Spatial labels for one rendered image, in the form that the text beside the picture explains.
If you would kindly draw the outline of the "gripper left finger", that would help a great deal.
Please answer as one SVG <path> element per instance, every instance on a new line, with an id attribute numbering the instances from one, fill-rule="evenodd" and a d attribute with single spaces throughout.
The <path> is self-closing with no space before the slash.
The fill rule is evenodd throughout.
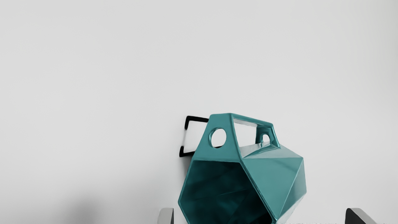
<path id="1" fill-rule="evenodd" d="M 157 224 L 174 224 L 174 209 L 162 208 L 158 214 Z"/>

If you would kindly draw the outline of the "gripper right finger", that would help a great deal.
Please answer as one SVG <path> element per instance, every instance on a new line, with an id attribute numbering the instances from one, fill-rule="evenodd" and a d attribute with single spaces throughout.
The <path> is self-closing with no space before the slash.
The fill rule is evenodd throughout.
<path id="1" fill-rule="evenodd" d="M 347 208 L 345 224 L 377 224 L 377 222 L 360 208 Z"/>

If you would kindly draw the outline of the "teal faceted mug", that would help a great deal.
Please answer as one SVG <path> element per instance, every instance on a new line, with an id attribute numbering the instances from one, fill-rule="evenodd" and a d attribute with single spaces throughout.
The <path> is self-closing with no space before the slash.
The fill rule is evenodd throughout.
<path id="1" fill-rule="evenodd" d="M 284 224 L 307 193 L 302 156 L 281 145 L 272 123 L 213 114 L 178 199 L 187 224 Z"/>

